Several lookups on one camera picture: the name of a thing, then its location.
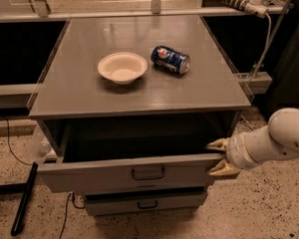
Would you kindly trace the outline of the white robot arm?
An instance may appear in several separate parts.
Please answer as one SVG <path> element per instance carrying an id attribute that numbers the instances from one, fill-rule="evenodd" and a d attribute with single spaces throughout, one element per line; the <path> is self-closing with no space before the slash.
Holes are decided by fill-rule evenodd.
<path id="1" fill-rule="evenodd" d="M 267 161 L 299 158 L 299 110 L 276 111 L 267 126 L 220 138 L 206 146 L 219 150 L 225 157 L 208 171 L 211 176 L 234 175 Z"/>

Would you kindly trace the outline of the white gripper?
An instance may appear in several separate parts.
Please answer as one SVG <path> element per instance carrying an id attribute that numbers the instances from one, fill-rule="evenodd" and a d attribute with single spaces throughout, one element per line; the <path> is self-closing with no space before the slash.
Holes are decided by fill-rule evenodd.
<path id="1" fill-rule="evenodd" d="M 234 175 L 240 169 L 252 169 L 259 163 L 249 153 L 249 148 L 255 142 L 254 132 L 242 132 L 232 135 L 230 138 L 220 138 L 209 143 L 206 148 L 226 151 L 226 158 L 221 160 L 207 173 L 211 176 Z"/>

